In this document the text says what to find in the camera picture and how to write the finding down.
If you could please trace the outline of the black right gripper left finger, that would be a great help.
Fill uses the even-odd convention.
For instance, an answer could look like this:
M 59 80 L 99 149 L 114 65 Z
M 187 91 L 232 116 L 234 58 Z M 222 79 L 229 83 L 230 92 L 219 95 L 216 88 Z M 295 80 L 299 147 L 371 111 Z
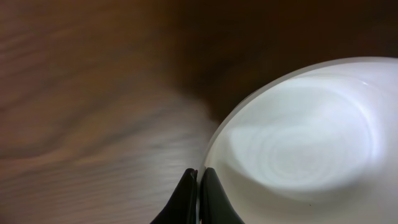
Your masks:
M 150 224 L 197 223 L 197 173 L 186 169 L 166 206 Z

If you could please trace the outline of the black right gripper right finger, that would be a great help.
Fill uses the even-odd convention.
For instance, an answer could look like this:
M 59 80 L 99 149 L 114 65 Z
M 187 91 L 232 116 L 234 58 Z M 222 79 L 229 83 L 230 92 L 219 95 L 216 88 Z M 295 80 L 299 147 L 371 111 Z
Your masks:
M 207 168 L 200 183 L 201 224 L 243 224 L 235 212 L 214 168 Z

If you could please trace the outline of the white bowl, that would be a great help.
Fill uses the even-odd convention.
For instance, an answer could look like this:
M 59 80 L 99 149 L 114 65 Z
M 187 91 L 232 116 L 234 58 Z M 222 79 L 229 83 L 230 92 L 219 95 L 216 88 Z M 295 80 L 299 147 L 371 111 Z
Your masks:
M 222 122 L 204 166 L 245 223 L 396 223 L 397 59 L 274 80 Z

